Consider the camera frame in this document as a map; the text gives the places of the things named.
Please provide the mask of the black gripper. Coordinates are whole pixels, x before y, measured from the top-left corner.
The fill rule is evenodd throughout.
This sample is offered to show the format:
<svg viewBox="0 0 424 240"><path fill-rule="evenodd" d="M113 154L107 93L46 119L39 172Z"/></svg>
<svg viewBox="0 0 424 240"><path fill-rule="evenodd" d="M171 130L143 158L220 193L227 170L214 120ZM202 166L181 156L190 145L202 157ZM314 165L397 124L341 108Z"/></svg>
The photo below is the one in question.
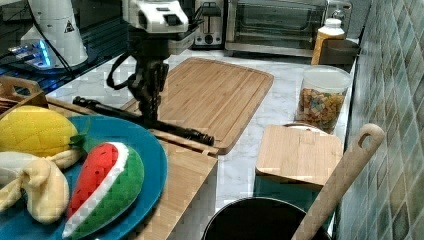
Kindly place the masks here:
<svg viewBox="0 0 424 240"><path fill-rule="evenodd" d="M153 127L158 123L160 93L164 89L169 65L159 58L137 58L135 74L128 79L128 89L135 99L143 123Z"/></svg>

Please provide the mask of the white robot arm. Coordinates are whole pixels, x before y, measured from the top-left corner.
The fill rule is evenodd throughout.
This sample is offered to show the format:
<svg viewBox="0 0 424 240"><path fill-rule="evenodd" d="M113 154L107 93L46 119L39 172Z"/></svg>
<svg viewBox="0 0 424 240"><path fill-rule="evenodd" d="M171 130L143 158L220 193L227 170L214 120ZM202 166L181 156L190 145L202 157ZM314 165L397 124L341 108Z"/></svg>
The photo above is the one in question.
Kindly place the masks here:
<svg viewBox="0 0 424 240"><path fill-rule="evenodd" d="M127 53L136 60L128 89L139 103L141 121L154 124L169 71L165 61L193 44L203 20L195 0L122 0L122 13Z"/></svg>

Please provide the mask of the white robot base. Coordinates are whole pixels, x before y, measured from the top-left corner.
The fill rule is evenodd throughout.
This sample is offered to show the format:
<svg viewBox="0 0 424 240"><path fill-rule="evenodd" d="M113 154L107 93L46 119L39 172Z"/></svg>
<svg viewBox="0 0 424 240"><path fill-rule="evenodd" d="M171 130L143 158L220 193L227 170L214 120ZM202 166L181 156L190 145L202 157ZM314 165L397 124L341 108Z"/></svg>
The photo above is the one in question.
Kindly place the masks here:
<svg viewBox="0 0 424 240"><path fill-rule="evenodd" d="M27 0L33 26L8 49L39 70L70 70L88 59L71 0Z"/></svg>

